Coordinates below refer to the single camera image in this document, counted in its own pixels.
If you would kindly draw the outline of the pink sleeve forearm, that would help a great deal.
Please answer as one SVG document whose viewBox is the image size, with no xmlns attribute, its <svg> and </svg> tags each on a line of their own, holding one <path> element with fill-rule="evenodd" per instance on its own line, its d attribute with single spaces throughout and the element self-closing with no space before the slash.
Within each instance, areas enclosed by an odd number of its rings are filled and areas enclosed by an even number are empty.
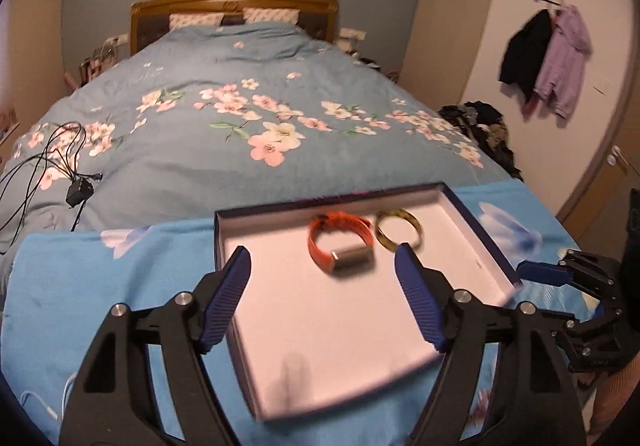
<svg viewBox="0 0 640 446">
<path fill-rule="evenodd" d="M 593 403 L 588 443 L 592 444 L 614 421 L 639 382 L 639 356 L 601 384 Z"/>
</svg>

